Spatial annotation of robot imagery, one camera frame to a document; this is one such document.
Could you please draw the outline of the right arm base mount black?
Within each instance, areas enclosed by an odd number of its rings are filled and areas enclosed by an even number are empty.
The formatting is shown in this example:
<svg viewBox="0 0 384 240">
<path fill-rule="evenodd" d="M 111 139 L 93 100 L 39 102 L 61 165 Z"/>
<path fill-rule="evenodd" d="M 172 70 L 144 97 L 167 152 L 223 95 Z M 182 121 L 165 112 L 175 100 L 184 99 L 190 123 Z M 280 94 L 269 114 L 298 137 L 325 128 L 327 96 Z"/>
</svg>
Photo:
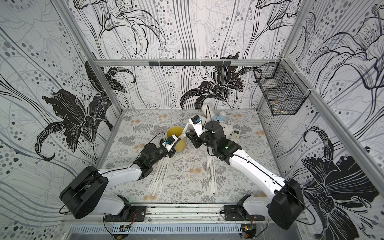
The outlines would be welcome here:
<svg viewBox="0 0 384 240">
<path fill-rule="evenodd" d="M 220 214 L 225 217 L 225 220 L 228 222 L 233 221 L 264 221 L 265 217 L 260 215 L 250 215 L 243 207 L 243 203 L 251 195 L 245 195 L 242 197 L 235 205 L 224 205 L 223 210 L 220 210 Z"/>
</svg>

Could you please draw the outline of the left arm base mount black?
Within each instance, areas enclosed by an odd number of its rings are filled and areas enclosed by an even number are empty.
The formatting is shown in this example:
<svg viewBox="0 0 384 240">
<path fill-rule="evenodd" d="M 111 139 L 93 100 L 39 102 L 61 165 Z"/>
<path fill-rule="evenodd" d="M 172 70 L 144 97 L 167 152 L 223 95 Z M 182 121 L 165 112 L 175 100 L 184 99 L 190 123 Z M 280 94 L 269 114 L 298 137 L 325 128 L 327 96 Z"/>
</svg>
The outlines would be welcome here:
<svg viewBox="0 0 384 240">
<path fill-rule="evenodd" d="M 107 214 L 104 218 L 106 222 L 143 222 L 146 216 L 146 206 L 132 206 L 127 198 L 117 195 L 123 203 L 123 209 L 117 215 Z"/>
</svg>

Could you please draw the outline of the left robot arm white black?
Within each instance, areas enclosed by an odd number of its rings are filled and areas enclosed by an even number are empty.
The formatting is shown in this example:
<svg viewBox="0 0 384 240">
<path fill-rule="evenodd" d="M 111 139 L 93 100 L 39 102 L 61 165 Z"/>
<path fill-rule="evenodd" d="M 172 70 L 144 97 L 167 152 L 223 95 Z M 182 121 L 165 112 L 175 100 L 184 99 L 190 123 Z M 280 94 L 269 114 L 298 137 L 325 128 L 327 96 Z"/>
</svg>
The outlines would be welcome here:
<svg viewBox="0 0 384 240">
<path fill-rule="evenodd" d="M 107 222 L 135 221 L 137 213 L 131 209 L 128 199 L 121 195 L 107 195 L 105 191 L 125 182 L 146 178 L 157 162 L 175 155 L 175 145 L 179 141 L 172 135 L 166 140 L 162 139 L 158 146 L 146 144 L 128 167 L 98 170 L 88 166 L 62 190 L 60 200 L 75 219 L 82 219 L 89 214 L 104 214 Z"/>
</svg>

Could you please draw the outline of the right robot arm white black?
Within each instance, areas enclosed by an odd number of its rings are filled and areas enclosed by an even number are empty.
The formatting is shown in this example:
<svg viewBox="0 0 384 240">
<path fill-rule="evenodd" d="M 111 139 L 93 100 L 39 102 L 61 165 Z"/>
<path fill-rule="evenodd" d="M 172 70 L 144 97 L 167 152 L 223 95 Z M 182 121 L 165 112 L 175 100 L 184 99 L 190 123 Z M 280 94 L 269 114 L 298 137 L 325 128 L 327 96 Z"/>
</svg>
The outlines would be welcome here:
<svg viewBox="0 0 384 240">
<path fill-rule="evenodd" d="M 229 140 L 218 121 L 203 124 L 199 116 L 189 119 L 193 128 L 186 132 L 196 149 L 204 145 L 208 154 L 247 176 L 264 192 L 266 197 L 246 195 L 229 210 L 225 207 L 227 221 L 249 221 L 263 216 L 272 219 L 280 228 L 288 230 L 304 211 L 304 197 L 300 184 L 276 176 L 236 142 Z"/>
</svg>

